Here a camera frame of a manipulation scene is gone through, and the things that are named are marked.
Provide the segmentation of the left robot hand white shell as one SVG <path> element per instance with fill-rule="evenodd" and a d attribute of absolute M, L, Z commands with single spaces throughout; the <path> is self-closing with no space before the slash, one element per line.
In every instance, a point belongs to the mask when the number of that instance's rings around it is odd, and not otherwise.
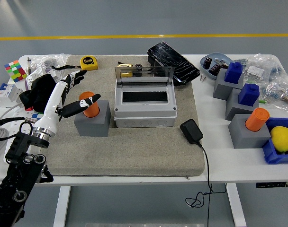
<path fill-rule="evenodd" d="M 83 98 L 68 105 L 64 105 L 66 95 L 73 86 L 83 79 L 86 72 L 86 70 L 72 72 L 56 83 L 49 100 L 47 101 L 43 117 L 33 126 L 33 136 L 40 138 L 55 136 L 57 133 L 57 123 L 60 121 L 61 117 L 68 118 L 79 114 L 100 99 L 101 95 L 95 94 L 90 95 L 88 98 Z"/>

